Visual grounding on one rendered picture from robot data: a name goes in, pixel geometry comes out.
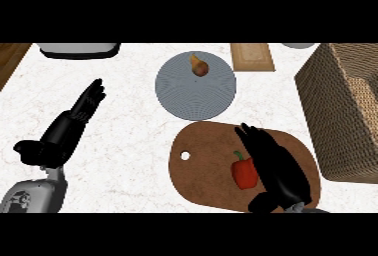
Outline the red bell pepper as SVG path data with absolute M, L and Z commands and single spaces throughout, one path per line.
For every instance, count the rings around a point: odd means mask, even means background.
M 245 190 L 257 186 L 258 174 L 252 159 L 245 159 L 239 151 L 235 151 L 233 154 L 238 157 L 238 161 L 230 166 L 232 178 L 238 188 Z

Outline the grey round placemat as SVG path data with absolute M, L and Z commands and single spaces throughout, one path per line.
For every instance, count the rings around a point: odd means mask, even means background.
M 210 66 L 202 77 L 192 72 L 192 55 Z M 229 64 L 208 52 L 177 54 L 158 71 L 155 94 L 164 109 L 176 117 L 190 121 L 214 118 L 230 106 L 236 94 L 236 77 Z

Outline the small pale wooden board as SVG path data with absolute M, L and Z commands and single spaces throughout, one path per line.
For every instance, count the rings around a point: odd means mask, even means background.
M 273 71 L 275 64 L 266 43 L 232 43 L 235 71 Z

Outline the brown wooden cutting board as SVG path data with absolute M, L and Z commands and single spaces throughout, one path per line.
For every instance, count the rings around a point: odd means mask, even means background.
M 195 204 L 220 209 L 248 211 L 248 204 L 260 192 L 261 182 L 241 190 L 232 178 L 230 166 L 248 152 L 235 133 L 235 124 L 201 121 L 179 132 L 170 152 L 168 170 L 174 188 Z

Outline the grey round object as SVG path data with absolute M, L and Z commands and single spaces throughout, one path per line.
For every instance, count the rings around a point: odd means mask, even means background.
M 314 43 L 282 43 L 282 45 L 291 49 L 307 49 L 314 45 Z

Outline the white and black appliance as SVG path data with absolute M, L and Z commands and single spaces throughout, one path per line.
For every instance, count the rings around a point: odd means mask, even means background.
M 118 54 L 119 43 L 38 43 L 47 58 L 88 60 L 111 58 Z

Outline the brown wooden surface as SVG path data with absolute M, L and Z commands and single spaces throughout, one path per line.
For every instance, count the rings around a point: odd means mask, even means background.
M 29 43 L 0 43 L 0 91 L 31 47 Z

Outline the wicker basket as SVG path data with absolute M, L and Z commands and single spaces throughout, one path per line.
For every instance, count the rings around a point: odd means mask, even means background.
M 323 43 L 294 77 L 323 177 L 378 184 L 378 43 Z

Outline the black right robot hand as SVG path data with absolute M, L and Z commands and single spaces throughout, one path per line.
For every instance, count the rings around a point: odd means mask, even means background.
M 310 183 L 289 151 L 277 144 L 270 134 L 245 123 L 235 128 L 266 191 L 248 204 L 248 211 L 270 213 L 277 207 L 300 212 L 311 202 Z

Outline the brown pear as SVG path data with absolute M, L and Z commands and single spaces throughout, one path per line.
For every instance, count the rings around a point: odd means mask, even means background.
M 190 56 L 192 72 L 198 77 L 208 74 L 210 67 L 205 61 L 202 61 L 195 55 Z

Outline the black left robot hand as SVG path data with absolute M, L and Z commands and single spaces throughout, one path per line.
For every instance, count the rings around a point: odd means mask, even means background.
M 13 150 L 19 153 L 23 164 L 56 168 L 66 163 L 88 120 L 106 96 L 103 90 L 102 80 L 96 79 L 80 95 L 72 108 L 53 120 L 40 140 L 22 140 L 15 144 Z

